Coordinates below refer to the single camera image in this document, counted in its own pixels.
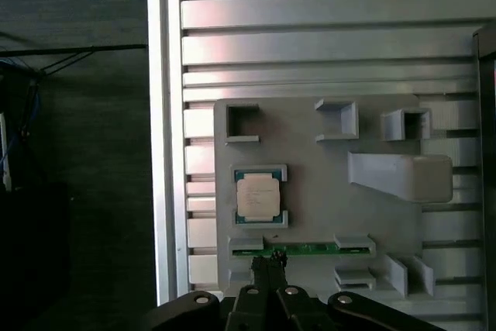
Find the aluminum frame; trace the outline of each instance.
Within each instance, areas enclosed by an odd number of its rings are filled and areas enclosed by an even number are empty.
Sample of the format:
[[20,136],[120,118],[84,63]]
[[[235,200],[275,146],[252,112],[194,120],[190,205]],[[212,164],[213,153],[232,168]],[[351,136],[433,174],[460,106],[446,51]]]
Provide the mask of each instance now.
[[148,0],[157,305],[189,290],[180,0]]
[[477,59],[480,116],[480,175],[484,232],[484,322],[487,331],[496,330],[496,22],[474,34]]

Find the dark background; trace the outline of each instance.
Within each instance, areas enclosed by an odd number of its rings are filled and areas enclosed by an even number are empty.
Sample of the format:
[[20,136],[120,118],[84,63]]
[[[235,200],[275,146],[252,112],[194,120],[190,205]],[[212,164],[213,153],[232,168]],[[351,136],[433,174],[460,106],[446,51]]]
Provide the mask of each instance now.
[[[0,14],[7,50],[146,43],[146,0],[1,0]],[[96,53],[40,96],[30,141],[73,197],[71,288],[25,329],[107,329],[155,304],[147,51]]]

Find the blue cable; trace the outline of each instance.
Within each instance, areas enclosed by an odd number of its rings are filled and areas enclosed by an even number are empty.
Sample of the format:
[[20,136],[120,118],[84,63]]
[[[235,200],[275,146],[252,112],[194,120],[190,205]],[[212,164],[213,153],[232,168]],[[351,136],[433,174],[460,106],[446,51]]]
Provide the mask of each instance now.
[[[8,52],[9,50],[3,46],[0,46],[4,51]],[[32,68],[20,57],[14,57],[17,61],[22,62],[24,66],[26,66],[28,69],[32,70]],[[23,68],[23,66],[19,65],[18,63],[14,62],[14,60],[10,57],[5,57],[3,60],[8,60],[10,64],[15,65],[17,67]]]
[[31,116],[29,117],[29,123],[28,124],[30,124],[38,115],[38,112],[40,111],[40,106],[41,106],[41,98],[40,98],[40,94],[37,92],[36,96],[34,96],[33,112],[31,113]]
[[2,58],[2,59],[0,59],[0,61],[4,61],[7,64],[11,64],[11,65],[14,65],[14,66],[18,66],[18,64],[16,64],[14,62],[14,60],[12,58],[10,58],[10,57]]
[[5,159],[7,158],[7,156],[9,155],[9,151],[12,149],[12,146],[14,145],[14,142],[16,141],[16,138],[17,136],[14,136],[10,142],[9,142],[9,145],[7,146],[7,151],[5,152],[5,155],[2,157],[2,159],[0,160],[0,171],[3,173],[4,171],[4,168],[3,168],[3,165],[4,165],[4,162],[5,162]]

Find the screw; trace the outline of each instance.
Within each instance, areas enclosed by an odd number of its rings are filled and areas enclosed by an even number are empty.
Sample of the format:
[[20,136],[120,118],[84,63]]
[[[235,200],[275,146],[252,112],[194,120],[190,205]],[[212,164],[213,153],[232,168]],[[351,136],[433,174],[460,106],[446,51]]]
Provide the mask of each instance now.
[[199,298],[196,298],[195,301],[198,304],[206,304],[208,302],[208,298],[206,298],[204,296],[200,296]]
[[341,304],[351,304],[353,300],[350,296],[342,295],[338,297],[338,302],[340,302]]
[[295,287],[288,287],[286,288],[286,293],[288,295],[296,295],[298,293],[298,289]]

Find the rectangular opening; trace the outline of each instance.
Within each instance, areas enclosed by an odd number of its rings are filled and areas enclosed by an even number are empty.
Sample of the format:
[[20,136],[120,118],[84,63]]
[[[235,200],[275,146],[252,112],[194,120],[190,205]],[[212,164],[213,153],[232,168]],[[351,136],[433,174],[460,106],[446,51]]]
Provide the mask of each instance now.
[[431,112],[424,108],[398,109],[381,116],[385,141],[424,140],[431,136]]
[[424,112],[406,112],[405,113],[405,139],[417,140],[424,138],[422,129],[424,128]]
[[402,257],[399,261],[408,268],[408,292],[434,296],[436,288],[434,270],[417,256]]
[[340,288],[341,291],[369,290],[370,289],[369,285],[365,284],[365,283],[340,284],[338,281],[336,281],[336,284]]
[[257,128],[261,123],[258,105],[247,104],[227,107],[227,142],[258,142]]
[[316,141],[346,140],[358,138],[358,111],[355,102],[329,102],[325,99],[315,104],[322,113],[323,133]]
[[368,236],[334,236],[336,249],[340,254],[375,255],[375,243]]

